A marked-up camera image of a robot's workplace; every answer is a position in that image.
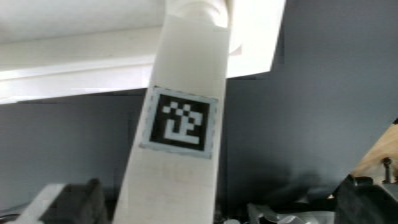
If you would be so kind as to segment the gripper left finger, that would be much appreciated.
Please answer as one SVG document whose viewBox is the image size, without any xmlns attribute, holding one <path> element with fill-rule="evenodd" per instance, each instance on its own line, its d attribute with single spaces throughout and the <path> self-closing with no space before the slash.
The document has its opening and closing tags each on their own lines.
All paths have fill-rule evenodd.
<svg viewBox="0 0 398 224">
<path fill-rule="evenodd" d="M 11 224 L 111 224 L 100 180 L 48 184 Z"/>
</svg>

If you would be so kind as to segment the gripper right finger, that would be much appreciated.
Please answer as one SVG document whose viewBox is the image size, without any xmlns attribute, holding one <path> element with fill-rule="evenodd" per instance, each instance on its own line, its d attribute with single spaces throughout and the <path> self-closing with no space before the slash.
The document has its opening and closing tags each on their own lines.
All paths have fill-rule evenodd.
<svg viewBox="0 0 398 224">
<path fill-rule="evenodd" d="M 334 224 L 398 224 L 398 184 L 347 176 L 336 189 Z"/>
</svg>

